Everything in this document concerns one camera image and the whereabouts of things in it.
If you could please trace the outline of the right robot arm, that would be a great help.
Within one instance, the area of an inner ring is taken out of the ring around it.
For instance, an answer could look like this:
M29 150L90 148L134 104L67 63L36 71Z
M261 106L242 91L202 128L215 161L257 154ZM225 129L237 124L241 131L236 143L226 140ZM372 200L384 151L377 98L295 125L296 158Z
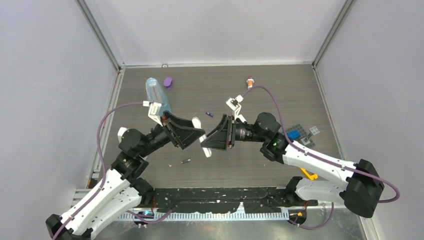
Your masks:
M352 213L371 218L385 188L377 180L374 165L361 159L345 161L312 150L295 140L287 140L275 116L262 112L249 124L223 115L220 123L201 141L201 147L225 151L236 141L262 143L260 152L272 161L317 174L322 180L293 177L286 186L285 198L291 205L320 200L344 204Z

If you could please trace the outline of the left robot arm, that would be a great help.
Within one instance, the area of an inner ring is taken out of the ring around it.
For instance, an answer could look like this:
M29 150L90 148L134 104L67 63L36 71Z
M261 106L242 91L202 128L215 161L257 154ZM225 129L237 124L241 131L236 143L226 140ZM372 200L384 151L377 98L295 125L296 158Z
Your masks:
M159 120L148 134L134 128L119 129L121 152L103 178L71 209L47 218L53 240L93 240L124 212L153 202L155 190L141 178L149 165L145 158L168 143L183 150L206 134L192 120L168 111Z

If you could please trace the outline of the white remote control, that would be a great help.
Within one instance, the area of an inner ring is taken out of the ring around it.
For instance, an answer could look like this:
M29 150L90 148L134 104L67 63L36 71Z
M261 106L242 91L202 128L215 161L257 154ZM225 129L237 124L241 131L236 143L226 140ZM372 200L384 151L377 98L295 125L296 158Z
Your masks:
M193 117L192 118L192 124L196 129L201 129L202 128L202 123L200 121L200 119L198 117ZM206 134L203 134L200 138L199 138L199 142L202 143L205 139L206 139ZM203 153L205 155L206 158L210 158L212 156L212 150L207 148L207 147L202 147Z

